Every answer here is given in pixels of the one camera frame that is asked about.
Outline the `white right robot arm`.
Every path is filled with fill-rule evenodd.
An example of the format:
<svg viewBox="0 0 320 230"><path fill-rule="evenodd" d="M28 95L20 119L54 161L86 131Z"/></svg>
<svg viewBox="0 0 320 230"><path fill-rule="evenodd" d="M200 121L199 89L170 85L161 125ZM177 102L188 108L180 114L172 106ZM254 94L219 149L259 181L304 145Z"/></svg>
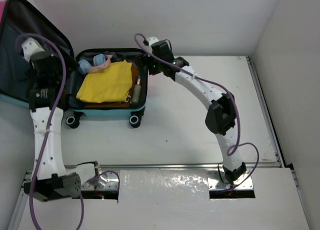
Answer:
<svg viewBox="0 0 320 230"><path fill-rule="evenodd" d="M189 90L207 110L205 125L217 140L223 159L224 177L233 184L247 170L240 155L230 155L237 143L239 129L237 111L234 109L234 96L223 93L209 83L200 80L198 74L183 58L173 56L168 42L150 37L143 41L148 48L149 74L163 73L174 82Z"/></svg>

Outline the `brown trousers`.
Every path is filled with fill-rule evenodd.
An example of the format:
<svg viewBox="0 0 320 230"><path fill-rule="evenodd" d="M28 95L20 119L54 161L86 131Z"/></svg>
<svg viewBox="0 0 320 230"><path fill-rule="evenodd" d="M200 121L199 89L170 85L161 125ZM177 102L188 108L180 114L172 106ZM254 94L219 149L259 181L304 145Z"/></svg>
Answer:
<svg viewBox="0 0 320 230"><path fill-rule="evenodd" d="M99 110L108 110L108 109L127 109L131 106L132 94L134 91L134 85L138 79L138 68L136 66L131 67L131 76L132 76L132 87L129 90L126 101L123 102L103 102L103 103L89 103L82 102L85 109L99 109Z"/></svg>

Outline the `teal suitcase with grey lining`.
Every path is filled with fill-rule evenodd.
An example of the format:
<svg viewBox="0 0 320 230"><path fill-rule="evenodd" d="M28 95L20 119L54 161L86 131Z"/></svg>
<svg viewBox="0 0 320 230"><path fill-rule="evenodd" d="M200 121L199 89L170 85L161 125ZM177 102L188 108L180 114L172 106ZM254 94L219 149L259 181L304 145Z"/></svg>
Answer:
<svg viewBox="0 0 320 230"><path fill-rule="evenodd" d="M82 116L128 115L141 125L148 90L145 53L138 48L93 48L74 54L68 38L27 0L0 3L0 94L32 113L58 107Z"/></svg>

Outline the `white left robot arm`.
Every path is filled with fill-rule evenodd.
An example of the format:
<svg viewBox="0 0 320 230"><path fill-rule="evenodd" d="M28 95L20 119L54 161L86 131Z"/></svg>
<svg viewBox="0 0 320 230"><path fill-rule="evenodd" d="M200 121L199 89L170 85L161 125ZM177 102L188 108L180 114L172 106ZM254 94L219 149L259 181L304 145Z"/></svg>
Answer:
<svg viewBox="0 0 320 230"><path fill-rule="evenodd" d="M84 162L67 171L62 157L61 125L68 109L60 58L50 51L30 57L31 86L28 89L30 115L34 127L34 167L24 193L41 202L79 198L81 186L95 176L97 162Z"/></svg>

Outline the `yellow cloth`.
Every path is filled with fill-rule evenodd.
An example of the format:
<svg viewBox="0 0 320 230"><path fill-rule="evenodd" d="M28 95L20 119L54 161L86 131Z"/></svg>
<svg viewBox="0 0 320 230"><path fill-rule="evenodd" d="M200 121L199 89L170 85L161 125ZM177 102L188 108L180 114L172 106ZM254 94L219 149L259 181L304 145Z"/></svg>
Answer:
<svg viewBox="0 0 320 230"><path fill-rule="evenodd" d="M132 63L120 61L87 74L76 98L85 103L98 104L126 101L133 85L131 68Z"/></svg>

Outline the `blue pink headphones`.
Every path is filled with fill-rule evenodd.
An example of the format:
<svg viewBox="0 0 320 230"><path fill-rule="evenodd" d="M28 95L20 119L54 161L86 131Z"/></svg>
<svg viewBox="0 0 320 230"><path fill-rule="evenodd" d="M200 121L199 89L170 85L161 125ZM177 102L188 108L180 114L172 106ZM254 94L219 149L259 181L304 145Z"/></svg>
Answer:
<svg viewBox="0 0 320 230"><path fill-rule="evenodd" d="M85 59L78 61L78 71L85 75L90 73L97 73L106 69L111 64L111 54L98 54L93 57L92 64Z"/></svg>

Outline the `clear bottle beige liquid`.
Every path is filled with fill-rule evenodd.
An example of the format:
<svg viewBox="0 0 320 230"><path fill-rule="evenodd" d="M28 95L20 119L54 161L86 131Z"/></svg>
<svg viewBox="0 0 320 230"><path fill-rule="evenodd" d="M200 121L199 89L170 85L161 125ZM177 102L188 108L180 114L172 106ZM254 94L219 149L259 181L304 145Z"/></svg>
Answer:
<svg viewBox="0 0 320 230"><path fill-rule="evenodd" d="M140 93L141 93L141 89L142 89L142 86L140 85L140 83L141 83L141 78L138 77L137 82L136 82L134 89L133 89L133 94L132 94L132 103L133 104L136 104L139 102Z"/></svg>

